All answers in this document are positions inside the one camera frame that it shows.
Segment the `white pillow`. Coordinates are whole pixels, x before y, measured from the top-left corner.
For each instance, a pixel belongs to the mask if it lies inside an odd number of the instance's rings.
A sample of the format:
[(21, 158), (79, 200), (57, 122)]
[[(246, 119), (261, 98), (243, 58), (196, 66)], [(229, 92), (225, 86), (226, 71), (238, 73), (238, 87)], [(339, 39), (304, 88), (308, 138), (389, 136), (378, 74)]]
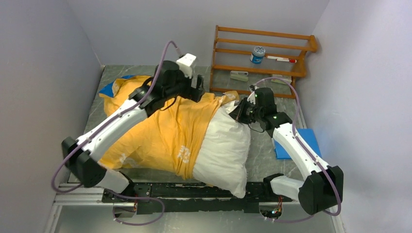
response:
[(245, 164), (251, 144), (251, 130), (229, 115), (238, 102), (226, 103), (214, 114), (192, 176), (198, 181), (227, 190), (237, 198), (244, 198), (247, 183)]

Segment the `blue and orange pillowcase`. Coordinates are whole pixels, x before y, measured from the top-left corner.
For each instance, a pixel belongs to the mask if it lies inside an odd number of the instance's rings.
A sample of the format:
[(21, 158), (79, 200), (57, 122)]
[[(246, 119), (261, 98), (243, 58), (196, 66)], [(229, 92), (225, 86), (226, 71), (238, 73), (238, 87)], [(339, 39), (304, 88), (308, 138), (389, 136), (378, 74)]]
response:
[(236, 91), (221, 97), (205, 93), (199, 102), (171, 99), (166, 110), (155, 112), (126, 132), (99, 163), (111, 169), (142, 166), (192, 178), (210, 121), (222, 105), (239, 99)]

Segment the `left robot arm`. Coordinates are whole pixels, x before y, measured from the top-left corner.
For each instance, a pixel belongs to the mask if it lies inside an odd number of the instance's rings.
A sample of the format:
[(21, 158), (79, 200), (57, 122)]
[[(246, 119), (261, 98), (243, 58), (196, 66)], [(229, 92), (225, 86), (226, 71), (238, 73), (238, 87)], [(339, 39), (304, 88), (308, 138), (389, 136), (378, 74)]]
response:
[(178, 96), (199, 102), (204, 94), (203, 77), (196, 76), (197, 59), (186, 54), (177, 61), (164, 61), (154, 77), (145, 80), (125, 102), (88, 133), (62, 141), (65, 167), (86, 188), (100, 186), (115, 192), (123, 202), (135, 196), (134, 183), (123, 173), (98, 163), (104, 153), (126, 132)]

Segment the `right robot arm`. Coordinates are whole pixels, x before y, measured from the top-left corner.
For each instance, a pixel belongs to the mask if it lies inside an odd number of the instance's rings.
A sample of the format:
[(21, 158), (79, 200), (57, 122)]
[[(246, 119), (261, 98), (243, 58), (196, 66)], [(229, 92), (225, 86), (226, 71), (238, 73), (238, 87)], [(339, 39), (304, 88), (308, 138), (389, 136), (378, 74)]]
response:
[(325, 212), (340, 214), (343, 201), (343, 171), (330, 166), (303, 139), (292, 119), (279, 112), (273, 91), (253, 86), (252, 93), (244, 98), (234, 113), (234, 119), (247, 125), (258, 123), (272, 142), (278, 143), (290, 156), (303, 180), (275, 174), (264, 179), (262, 195), (268, 201), (287, 197), (299, 202), (310, 216)]

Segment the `small white box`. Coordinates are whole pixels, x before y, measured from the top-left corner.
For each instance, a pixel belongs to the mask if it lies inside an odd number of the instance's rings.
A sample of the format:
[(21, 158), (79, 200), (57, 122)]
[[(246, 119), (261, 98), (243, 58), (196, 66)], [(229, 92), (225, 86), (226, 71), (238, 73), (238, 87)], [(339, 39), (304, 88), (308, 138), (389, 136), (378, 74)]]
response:
[(292, 83), (292, 77), (288, 75), (278, 75), (274, 74), (273, 78), (271, 79), (271, 82), (273, 83), (279, 83), (279, 84), (291, 84)]

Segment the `blue round jar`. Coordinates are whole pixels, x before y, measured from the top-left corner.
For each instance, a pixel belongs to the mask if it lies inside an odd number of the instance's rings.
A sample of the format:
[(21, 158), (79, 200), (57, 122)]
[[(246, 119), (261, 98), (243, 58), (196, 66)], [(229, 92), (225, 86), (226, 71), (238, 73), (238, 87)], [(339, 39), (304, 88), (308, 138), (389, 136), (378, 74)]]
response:
[(262, 46), (255, 46), (252, 50), (250, 61), (253, 64), (261, 64), (265, 57), (266, 49)]

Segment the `red and white marker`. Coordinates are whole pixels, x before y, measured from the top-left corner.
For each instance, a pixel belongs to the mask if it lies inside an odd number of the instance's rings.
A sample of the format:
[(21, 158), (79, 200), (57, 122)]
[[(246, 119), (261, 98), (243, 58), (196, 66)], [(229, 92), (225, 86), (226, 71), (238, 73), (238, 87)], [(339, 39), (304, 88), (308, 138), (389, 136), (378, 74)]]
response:
[(278, 56), (269, 56), (269, 55), (267, 55), (266, 58), (276, 60), (276, 61), (279, 61), (279, 62), (288, 62), (288, 63), (296, 63), (297, 62), (296, 59), (278, 57)]

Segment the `orange wooden rack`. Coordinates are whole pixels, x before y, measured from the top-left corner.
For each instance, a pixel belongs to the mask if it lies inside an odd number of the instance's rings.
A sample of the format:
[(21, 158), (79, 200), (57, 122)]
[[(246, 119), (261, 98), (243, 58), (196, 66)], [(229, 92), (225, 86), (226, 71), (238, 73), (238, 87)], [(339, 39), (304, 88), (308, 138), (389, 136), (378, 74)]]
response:
[(256, 83), (294, 99), (291, 88), (306, 77), (306, 58), (318, 48), (314, 35), (216, 26), (209, 89), (250, 94)]

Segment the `blue foam pad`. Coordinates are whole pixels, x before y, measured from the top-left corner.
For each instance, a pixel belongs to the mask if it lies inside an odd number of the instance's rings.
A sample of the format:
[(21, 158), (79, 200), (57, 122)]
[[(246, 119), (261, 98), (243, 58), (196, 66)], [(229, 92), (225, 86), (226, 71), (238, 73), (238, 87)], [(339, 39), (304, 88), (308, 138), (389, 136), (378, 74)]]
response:
[[(310, 148), (319, 156), (322, 157), (321, 151), (319, 149), (319, 145), (317, 142), (317, 139), (315, 137), (315, 134), (312, 129), (302, 129), (302, 128), (297, 128), (296, 131), (300, 134), (300, 138), (305, 140), (306, 143), (310, 146)], [(273, 145), (274, 145), (274, 152), (275, 152), (275, 157), (278, 160), (291, 160), (291, 157), (289, 154), (286, 152), (286, 150), (274, 139)]]

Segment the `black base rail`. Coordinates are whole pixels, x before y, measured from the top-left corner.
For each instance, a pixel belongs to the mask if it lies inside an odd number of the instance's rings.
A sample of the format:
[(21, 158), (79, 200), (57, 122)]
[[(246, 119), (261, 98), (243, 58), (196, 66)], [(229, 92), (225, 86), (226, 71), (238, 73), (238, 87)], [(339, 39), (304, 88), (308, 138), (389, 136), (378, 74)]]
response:
[(110, 203), (122, 211), (135, 211), (137, 215), (160, 213), (163, 201), (166, 213), (242, 211), (259, 213), (261, 206), (275, 206), (279, 201), (291, 202), (267, 190), (262, 182), (248, 182), (244, 198), (233, 196), (230, 191), (210, 187), (204, 183), (136, 183), (138, 200), (118, 197), (104, 190), (103, 203)]

